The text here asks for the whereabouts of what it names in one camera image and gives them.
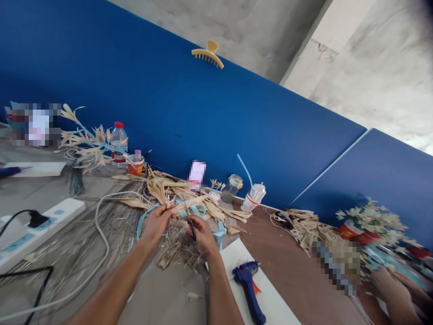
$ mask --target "straw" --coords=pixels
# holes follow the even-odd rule
[[[251,188],[253,188],[253,181],[251,180],[251,176],[249,175],[248,169],[247,167],[245,167],[244,162],[242,161],[242,158],[240,157],[240,155],[238,154],[238,158],[240,160],[240,163],[242,164],[242,166],[244,167],[245,171],[247,172],[248,178],[249,178],[249,182],[251,183]]]

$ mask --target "scissors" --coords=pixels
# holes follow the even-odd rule
[[[192,237],[194,239],[194,241],[197,240],[196,236],[195,236],[195,231],[194,231],[194,225],[193,222],[189,219],[189,211],[188,211],[188,207],[186,206],[186,201],[185,202],[185,210],[186,210],[186,217],[188,218],[188,225],[191,228],[191,232],[193,233]]]

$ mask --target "electrical outlet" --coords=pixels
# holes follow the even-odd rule
[[[42,213],[43,216],[49,219],[38,227],[32,228],[29,227],[29,223],[25,224],[23,227],[25,229],[24,235],[20,236],[15,242],[0,251],[0,274],[8,272],[24,257],[46,242],[85,209],[86,204],[84,202],[75,199],[66,199]],[[11,224],[12,222],[1,237],[10,230],[9,227]]]

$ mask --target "person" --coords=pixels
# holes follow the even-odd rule
[[[433,300],[414,281],[399,272],[380,267],[371,273],[375,295],[387,304],[392,325],[421,325],[412,303],[431,320]]]
[[[156,248],[163,232],[169,228],[170,218],[175,217],[170,211],[173,207],[167,208],[167,205],[162,205],[149,213],[142,235],[135,246],[67,322],[68,325],[117,324],[140,270]],[[208,323],[244,324],[209,224],[197,216],[190,216],[190,219],[194,225],[198,247],[209,268]],[[192,236],[189,225],[186,225],[185,229],[187,235]]]

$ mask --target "craft flower arrangement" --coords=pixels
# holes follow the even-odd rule
[[[63,104],[62,116],[74,121],[78,127],[76,131],[62,131],[61,145],[75,150],[74,153],[80,157],[77,159],[77,164],[74,167],[84,168],[84,173],[86,173],[95,167],[105,166],[107,162],[112,161],[110,157],[104,155],[105,152],[126,152],[110,144],[113,138],[110,129],[104,130],[101,125],[99,128],[92,128],[94,134],[88,131],[75,114],[80,108],[84,108],[84,106],[72,111],[68,104]],[[124,145],[127,141],[128,138],[120,139],[120,145]]]
[[[362,207],[354,207],[349,211],[337,212],[339,220],[350,220],[353,225],[364,230],[367,235],[376,234],[377,243],[396,245],[400,239],[408,239],[404,230],[407,227],[400,222],[400,217],[397,214],[390,212],[386,207],[377,206],[376,202],[370,197],[368,204]]]

